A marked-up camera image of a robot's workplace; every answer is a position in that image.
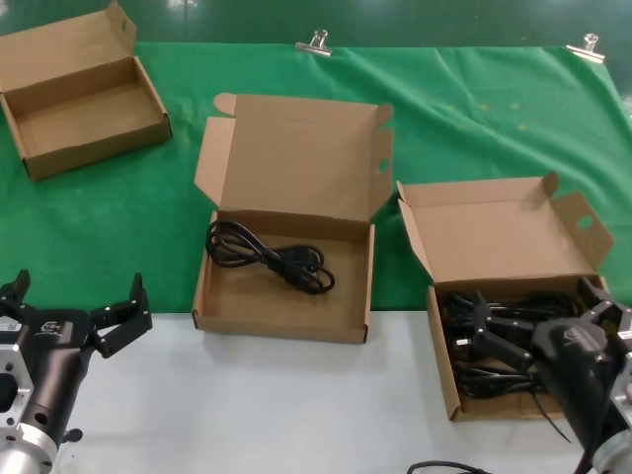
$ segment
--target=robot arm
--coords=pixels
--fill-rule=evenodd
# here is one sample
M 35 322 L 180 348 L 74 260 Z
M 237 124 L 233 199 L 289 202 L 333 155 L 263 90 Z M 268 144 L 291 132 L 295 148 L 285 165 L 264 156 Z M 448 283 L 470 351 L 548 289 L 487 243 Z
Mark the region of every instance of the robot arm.
M 0 315 L 14 320 L 0 323 L 0 474 L 49 472 L 92 353 L 113 356 L 152 327 L 140 274 L 129 300 L 89 313 L 25 304 L 30 283 L 22 270 L 0 286 Z
M 632 472 L 632 309 L 584 277 L 578 293 L 589 310 L 522 328 L 532 332 L 528 350 L 495 334 L 478 293 L 473 346 L 516 370 L 538 369 L 585 450 L 578 474 L 591 465 L 599 474 Z

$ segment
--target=black cable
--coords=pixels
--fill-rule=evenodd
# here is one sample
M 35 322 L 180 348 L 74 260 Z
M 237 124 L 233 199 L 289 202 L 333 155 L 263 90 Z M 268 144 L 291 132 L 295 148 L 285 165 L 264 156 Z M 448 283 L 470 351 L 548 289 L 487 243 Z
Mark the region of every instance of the black cable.
M 581 314 L 581 309 L 575 299 L 561 291 L 546 291 L 534 293 L 522 299 L 488 301 L 487 303 L 493 316 L 529 323 L 574 318 Z M 472 297 L 452 292 L 444 300 L 443 305 L 447 315 L 443 322 L 444 331 L 473 333 Z
M 417 464 L 413 464 L 408 468 L 406 474 L 413 474 L 417 469 L 422 469 L 424 467 L 453 467 L 454 469 L 462 469 L 465 473 L 472 474 L 491 474 L 490 472 L 484 471 L 483 469 L 478 469 L 476 467 L 468 466 L 467 464 L 461 464 L 460 462 L 451 462 L 451 461 L 426 461 L 426 462 L 418 462 Z
M 454 366 L 454 380 L 458 391 L 471 398 L 494 398 L 510 393 L 529 393 L 533 402 L 549 425 L 567 442 L 568 437 L 548 416 L 537 398 L 538 393 L 548 393 L 538 372 L 517 372 L 508 368 L 488 365 Z
M 334 287 L 334 274 L 325 268 L 325 256 L 313 245 L 268 248 L 239 222 L 216 220 L 206 232 L 206 251 L 216 265 L 234 269 L 255 263 L 266 265 L 291 285 L 309 294 Z M 319 278 L 324 274 L 329 281 Z

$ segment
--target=silver metal part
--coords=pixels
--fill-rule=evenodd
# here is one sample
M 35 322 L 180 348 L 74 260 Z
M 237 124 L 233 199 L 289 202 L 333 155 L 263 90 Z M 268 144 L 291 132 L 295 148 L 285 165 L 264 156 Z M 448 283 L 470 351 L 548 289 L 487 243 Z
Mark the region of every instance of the silver metal part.
M 592 466 L 598 474 L 632 472 L 632 432 L 618 433 L 602 444 L 592 457 Z
M 583 57 L 584 59 L 587 59 L 589 61 L 601 64 L 603 63 L 605 56 L 603 54 L 598 54 L 594 52 L 594 47 L 596 46 L 596 43 L 598 41 L 599 37 L 597 35 L 595 35 L 594 33 L 588 33 L 584 37 L 584 47 L 576 47 L 570 45 L 567 45 L 566 47 L 579 57 Z
M 33 382 L 17 345 L 0 344 L 0 373 L 10 373 L 18 383 L 18 394 L 13 405 L 0 416 L 0 435 L 6 436 L 22 419 L 33 393 Z
M 48 474 L 57 456 L 54 441 L 30 425 L 19 424 L 0 442 L 0 474 Z
M 295 45 L 296 49 L 311 52 L 312 54 L 319 54 L 321 56 L 331 56 L 332 50 L 325 45 L 325 40 L 328 35 L 327 30 L 317 30 L 314 32 L 314 38 L 312 38 L 312 41 L 309 44 L 298 42 Z
M 614 380 L 610 400 L 619 411 L 623 419 L 632 430 L 632 405 L 630 405 L 629 393 L 632 386 L 632 353 L 625 355 L 623 369 Z

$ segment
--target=box hole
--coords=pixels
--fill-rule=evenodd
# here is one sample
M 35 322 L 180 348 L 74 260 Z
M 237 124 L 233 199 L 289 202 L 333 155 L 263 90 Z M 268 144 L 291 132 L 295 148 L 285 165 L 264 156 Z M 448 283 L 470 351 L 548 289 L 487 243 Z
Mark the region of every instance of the box hole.
M 593 217 L 591 215 L 583 215 L 580 220 L 577 221 L 577 228 L 580 230 L 587 230 L 593 225 Z

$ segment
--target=empty cardboard box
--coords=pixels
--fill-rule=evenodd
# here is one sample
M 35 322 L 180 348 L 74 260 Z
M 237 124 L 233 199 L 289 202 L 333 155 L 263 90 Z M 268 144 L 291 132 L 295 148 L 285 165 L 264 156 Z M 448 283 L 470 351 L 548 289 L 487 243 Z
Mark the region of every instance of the empty cardboard box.
M 535 418 L 531 395 L 487 400 L 459 396 L 443 336 L 441 302 L 452 291 L 488 299 L 538 291 L 577 295 L 579 277 L 605 287 L 595 272 L 613 240 L 580 192 L 553 197 L 559 178 L 524 178 L 402 186 L 400 208 L 411 247 L 434 283 L 428 316 L 441 388 L 453 421 Z M 551 416 L 560 416 L 542 397 Z
M 336 277 L 325 294 L 290 286 L 264 265 L 216 266 L 204 252 L 199 329 L 362 344 L 373 266 L 372 215 L 391 195 L 390 106 L 220 94 L 196 185 L 267 246 L 312 244 Z M 202 247 L 203 236 L 199 236 Z
M 135 37 L 113 2 L 0 38 L 0 100 L 32 180 L 171 137 Z

